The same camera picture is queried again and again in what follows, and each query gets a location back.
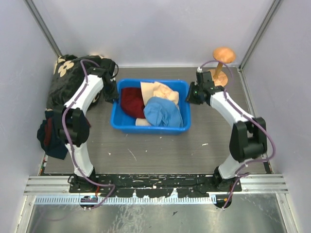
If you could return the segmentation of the dark red hat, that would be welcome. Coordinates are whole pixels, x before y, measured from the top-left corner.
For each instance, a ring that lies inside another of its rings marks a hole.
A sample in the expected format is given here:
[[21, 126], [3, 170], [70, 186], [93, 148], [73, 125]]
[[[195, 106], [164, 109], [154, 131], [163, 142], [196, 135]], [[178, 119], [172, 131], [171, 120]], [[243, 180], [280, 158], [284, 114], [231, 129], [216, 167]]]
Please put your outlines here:
[[121, 90], [121, 109], [130, 117], [145, 118], [142, 92], [137, 87], [126, 87]]

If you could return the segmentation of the blue plastic bin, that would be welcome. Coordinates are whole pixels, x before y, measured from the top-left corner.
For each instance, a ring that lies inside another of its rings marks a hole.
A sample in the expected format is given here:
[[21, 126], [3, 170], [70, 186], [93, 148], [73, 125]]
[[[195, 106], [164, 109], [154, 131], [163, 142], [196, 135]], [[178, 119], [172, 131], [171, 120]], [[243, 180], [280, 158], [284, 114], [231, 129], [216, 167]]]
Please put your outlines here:
[[181, 80], [123, 79], [111, 126], [124, 133], [181, 134], [190, 129], [189, 85]]

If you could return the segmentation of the light blue bucket hat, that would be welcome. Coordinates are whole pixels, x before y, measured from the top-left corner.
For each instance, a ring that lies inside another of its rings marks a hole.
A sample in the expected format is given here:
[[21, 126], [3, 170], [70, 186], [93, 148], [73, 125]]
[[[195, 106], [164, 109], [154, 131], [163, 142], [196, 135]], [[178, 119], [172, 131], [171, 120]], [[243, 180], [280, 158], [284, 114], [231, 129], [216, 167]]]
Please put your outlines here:
[[145, 118], [155, 127], [183, 127], [180, 110], [170, 100], [152, 97], [143, 111]]

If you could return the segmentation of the black floral blanket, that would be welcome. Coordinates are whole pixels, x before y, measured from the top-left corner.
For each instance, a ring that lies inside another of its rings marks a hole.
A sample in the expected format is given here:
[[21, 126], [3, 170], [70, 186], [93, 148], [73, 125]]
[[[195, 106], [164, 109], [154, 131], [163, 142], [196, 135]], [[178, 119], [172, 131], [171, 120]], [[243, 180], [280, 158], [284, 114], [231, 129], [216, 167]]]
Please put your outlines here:
[[92, 67], [100, 67], [103, 58], [101, 55], [77, 57], [69, 54], [58, 57], [48, 92], [46, 110], [51, 111], [56, 106], [65, 104], [80, 87], [85, 79], [81, 60], [84, 60], [85, 69], [90, 70]]

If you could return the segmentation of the wooden hat stand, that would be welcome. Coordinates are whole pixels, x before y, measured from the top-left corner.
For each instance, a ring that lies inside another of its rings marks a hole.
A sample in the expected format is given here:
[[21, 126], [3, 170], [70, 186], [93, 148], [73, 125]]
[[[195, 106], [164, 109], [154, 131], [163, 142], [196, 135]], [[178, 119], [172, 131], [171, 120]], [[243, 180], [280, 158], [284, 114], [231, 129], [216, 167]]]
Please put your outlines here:
[[218, 61], [215, 69], [210, 69], [212, 80], [215, 86], [225, 87], [228, 83], [227, 75], [222, 71], [224, 65], [230, 64], [235, 61], [236, 54], [229, 47], [218, 47], [213, 51], [213, 58]]

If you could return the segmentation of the navy and red cloth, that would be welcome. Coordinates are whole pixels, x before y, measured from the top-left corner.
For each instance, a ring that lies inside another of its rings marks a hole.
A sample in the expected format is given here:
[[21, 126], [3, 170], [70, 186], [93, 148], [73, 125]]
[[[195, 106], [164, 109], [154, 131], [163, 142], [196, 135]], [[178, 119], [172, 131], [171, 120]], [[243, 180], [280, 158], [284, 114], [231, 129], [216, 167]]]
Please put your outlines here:
[[[60, 160], [64, 160], [68, 153], [65, 146], [68, 140], [62, 126], [64, 111], [64, 109], [61, 109], [55, 113], [53, 110], [46, 110], [45, 119], [37, 131], [37, 139], [45, 154]], [[83, 111], [70, 109], [66, 114], [65, 123], [73, 145], [80, 147], [87, 141], [90, 133], [90, 123]]]

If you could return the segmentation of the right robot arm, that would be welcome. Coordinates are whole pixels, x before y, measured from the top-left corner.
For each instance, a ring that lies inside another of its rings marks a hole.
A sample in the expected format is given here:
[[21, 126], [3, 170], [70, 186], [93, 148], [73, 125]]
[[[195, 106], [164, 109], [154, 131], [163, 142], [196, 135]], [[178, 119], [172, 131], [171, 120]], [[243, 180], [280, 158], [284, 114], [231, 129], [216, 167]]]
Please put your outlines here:
[[215, 168], [212, 183], [218, 191], [225, 191], [230, 181], [250, 163], [256, 162], [267, 152], [266, 122], [243, 110], [222, 86], [216, 86], [211, 72], [196, 71], [196, 82], [191, 82], [186, 101], [206, 103], [215, 109], [231, 127], [229, 156]]

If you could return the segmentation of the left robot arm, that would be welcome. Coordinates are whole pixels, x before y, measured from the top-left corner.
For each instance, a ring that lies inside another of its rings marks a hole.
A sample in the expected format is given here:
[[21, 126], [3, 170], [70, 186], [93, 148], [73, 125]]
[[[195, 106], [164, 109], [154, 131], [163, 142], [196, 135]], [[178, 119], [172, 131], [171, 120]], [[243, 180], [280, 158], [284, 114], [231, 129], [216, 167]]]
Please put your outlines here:
[[69, 178], [70, 185], [78, 190], [93, 192], [101, 184], [98, 183], [87, 149], [90, 126], [86, 112], [97, 95], [103, 95], [109, 103], [119, 99], [115, 80], [119, 67], [107, 58], [99, 64], [82, 59], [80, 67], [82, 82], [66, 103], [55, 107], [54, 121], [58, 137], [64, 142], [74, 166], [73, 175]]

